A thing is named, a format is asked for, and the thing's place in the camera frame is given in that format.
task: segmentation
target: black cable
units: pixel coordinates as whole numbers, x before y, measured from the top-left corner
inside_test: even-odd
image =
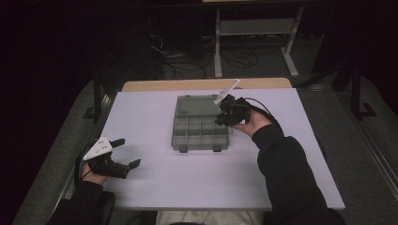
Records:
[[[208,44],[205,44],[206,45],[205,48],[212,47],[213,46],[213,42],[215,42],[215,38],[214,38],[214,40],[210,41]],[[163,44],[165,46],[170,47],[170,49],[167,49],[167,50],[168,50],[169,55],[173,56],[173,54],[172,54],[173,46],[178,46],[178,43],[173,41],[173,40],[170,40],[170,39],[164,39],[163,40]],[[198,54],[201,54],[198,51],[194,51],[192,48],[183,48],[183,51],[186,53],[186,55],[198,55]]]
[[[256,49],[253,46],[245,45],[245,43],[243,42],[242,38],[240,38],[239,41],[240,41],[240,46],[239,47],[235,47],[235,46],[233,46],[231,44],[229,45],[229,47],[232,48],[232,49],[237,49],[237,48],[242,48],[243,47],[243,48],[250,48],[251,50],[249,52],[244,52],[241,49],[237,50],[237,51],[240,51],[240,52],[243,52],[243,53],[246,54],[246,55],[243,55],[243,56],[237,56],[237,58],[248,57],[249,55],[253,55],[254,54]],[[264,40],[260,40],[260,43],[259,44],[254,44],[254,46],[256,46],[256,47],[257,46],[262,46],[264,43],[265,43]]]
[[[213,54],[209,57],[209,59],[206,61],[206,63],[203,65],[203,66],[201,66],[201,65],[199,65],[199,64],[197,64],[197,63],[193,63],[194,61],[196,61],[196,60],[190,60],[190,61],[185,61],[185,62],[181,62],[181,61],[178,61],[178,62],[164,62],[163,64],[164,65],[166,65],[166,66],[169,66],[169,67],[171,67],[173,70],[176,70],[176,68],[177,69],[180,69],[180,70],[184,70],[184,71],[197,71],[197,70],[202,70],[203,71],[203,77],[202,77],[202,79],[204,79],[205,77],[206,77],[206,70],[205,70],[205,68],[207,68],[207,66],[210,64],[210,62],[211,62],[211,60],[213,59]],[[176,64],[180,64],[180,65],[193,65],[193,66],[195,66],[196,68],[183,68],[183,67],[179,67],[179,66],[176,66]]]
[[[243,108],[250,108],[248,105],[242,105],[242,104],[229,104],[228,107],[243,107]]]
[[[175,69],[175,67],[173,67],[172,65],[170,65],[170,64],[168,64],[168,63],[163,63],[164,65],[166,65],[166,66],[168,66],[169,68],[171,68],[172,70],[173,70],[173,77],[172,77],[172,79],[171,80],[173,80],[174,78],[175,78],[175,76],[176,76],[176,69]]]
[[[257,102],[258,104],[260,104],[267,111],[267,113],[271,114],[271,112],[267,109],[267,107],[263,103],[261,103],[260,101],[254,99],[254,98],[251,98],[251,97],[245,97],[244,99],[253,100],[253,101]]]
[[[214,37],[212,37],[212,40],[210,40],[209,41],[209,43],[205,43],[204,44],[204,46],[202,47],[202,50],[206,50],[206,49],[208,49],[208,48],[211,48],[211,47],[214,47],[215,46],[215,38]],[[187,49],[185,49],[185,53],[183,53],[183,55],[178,55],[177,54],[177,56],[175,56],[175,54],[173,54],[173,41],[168,41],[167,42],[167,40],[164,40],[163,41],[163,43],[164,43],[164,45],[170,45],[170,49],[166,49],[167,51],[168,51],[168,59],[173,59],[173,58],[179,58],[179,57],[184,57],[184,56],[198,56],[198,55],[203,55],[203,54],[207,54],[207,53],[214,53],[214,50],[210,50],[210,51],[208,51],[208,52],[202,52],[202,51],[200,51],[200,52],[193,52],[193,51],[191,51],[191,50],[187,50]]]
[[[250,68],[250,67],[252,66],[251,63],[250,63],[250,61],[249,61],[249,64],[245,64],[245,63],[239,62],[238,60],[234,60],[234,59],[228,57],[227,55],[225,55],[225,54],[223,54],[223,53],[221,53],[221,52],[220,52],[220,56],[222,57],[222,59],[223,59],[227,64],[229,64],[229,65],[230,65],[231,67],[233,67],[233,68]],[[232,64],[231,62],[234,62],[234,63],[236,63],[236,64],[239,64],[239,65],[241,65],[241,67],[240,67],[240,66],[237,66],[237,65],[234,65],[234,64]]]
[[[176,72],[173,72],[173,71],[163,71],[163,73],[173,73],[173,77],[172,77],[170,80],[173,80],[177,74],[181,77],[181,80],[184,80],[184,78],[183,78],[183,76],[182,76],[182,73],[181,73],[180,71],[176,71]]]
[[[234,55],[234,57],[237,59],[248,58],[249,56],[253,55],[252,52],[245,52],[243,50],[228,50],[228,52]]]
[[[84,176],[82,176],[82,178],[80,178],[80,181],[82,181],[90,172],[91,170],[89,170]]]
[[[175,57],[166,57],[166,60],[169,61],[170,63],[190,63],[190,62],[200,60],[199,57],[206,55],[206,54],[214,54],[214,51],[202,52],[202,53],[196,53],[196,54],[181,54],[181,55],[175,56]],[[179,60],[182,57],[190,57],[190,56],[192,56],[193,59],[186,60],[186,61],[174,61],[174,60]]]

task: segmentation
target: black jacket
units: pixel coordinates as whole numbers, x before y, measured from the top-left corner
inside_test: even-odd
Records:
[[[267,180],[274,224],[341,224],[327,208],[296,139],[269,125],[258,129],[252,140],[260,149],[257,163]]]
[[[48,225],[97,225],[100,218],[98,209],[103,187],[82,181],[70,200],[63,200],[56,207]]]

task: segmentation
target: person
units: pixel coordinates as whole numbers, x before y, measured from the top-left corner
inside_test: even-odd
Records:
[[[272,212],[266,216],[267,224],[345,224],[336,211],[328,209],[305,152],[295,138],[284,137],[277,126],[253,110],[249,123],[236,124],[231,128],[247,134],[259,148],[257,164],[267,179],[268,196],[272,203]],[[89,173],[70,201],[58,206],[48,224],[96,224],[98,212],[95,207],[105,180],[106,177]],[[177,221],[174,224],[194,223]]]
[[[343,225],[343,218],[327,207],[300,143],[283,133],[263,114],[251,110],[247,124],[236,124],[259,148],[257,164],[267,179],[272,224]]]
[[[61,201],[58,204],[47,225],[95,225],[99,223],[100,210],[98,206],[107,177],[91,172],[87,164],[84,165],[82,174],[84,176],[70,200]]]

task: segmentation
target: metal frame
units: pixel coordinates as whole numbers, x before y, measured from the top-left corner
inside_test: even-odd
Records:
[[[299,7],[293,19],[268,19],[249,21],[221,21],[220,10],[216,14],[216,50],[214,53],[214,76],[222,77],[222,62],[220,57],[220,36],[232,35],[270,35],[289,34],[288,41],[281,47],[284,62],[289,69],[290,76],[295,78],[299,75],[296,66],[290,56],[290,51],[299,28],[304,7]]]
[[[386,181],[386,184],[389,186],[392,195],[394,196],[395,200],[398,201],[398,175],[397,173],[392,169],[390,164],[388,163],[387,159],[384,157],[383,153],[381,152],[380,148],[376,144],[374,138],[370,134],[368,128],[363,124],[361,119],[358,118],[358,115],[356,112],[352,111],[352,108],[350,108],[350,102],[347,97],[345,97],[342,93],[338,93],[338,97],[342,102],[342,105],[347,112],[348,116],[351,118],[353,121],[354,125],[357,127],[358,131],[360,132],[360,135],[362,136],[363,140],[366,142],[366,144],[369,147],[369,153],[380,171],[381,175],[383,176],[384,180]]]

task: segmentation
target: dark background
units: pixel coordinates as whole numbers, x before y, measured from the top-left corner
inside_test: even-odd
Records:
[[[142,1],[115,4],[126,2],[134,6]],[[341,60],[358,65],[362,75],[376,84],[398,114],[396,4],[353,2],[307,7],[303,14],[301,34],[325,34],[314,71],[322,71]],[[114,92],[125,81],[161,77],[157,55],[149,48],[146,12],[135,11],[131,17],[128,12],[104,16],[82,10],[96,3],[0,2],[2,224],[12,222],[74,99],[96,71],[108,84],[108,92]],[[213,17],[208,18],[213,12],[191,13],[188,19],[187,15],[174,15],[173,11],[156,14],[156,29],[150,32],[162,32],[170,39],[185,36],[192,46],[214,25]],[[192,24],[201,29],[189,29]],[[168,27],[181,29],[175,29],[179,33],[171,32]]]

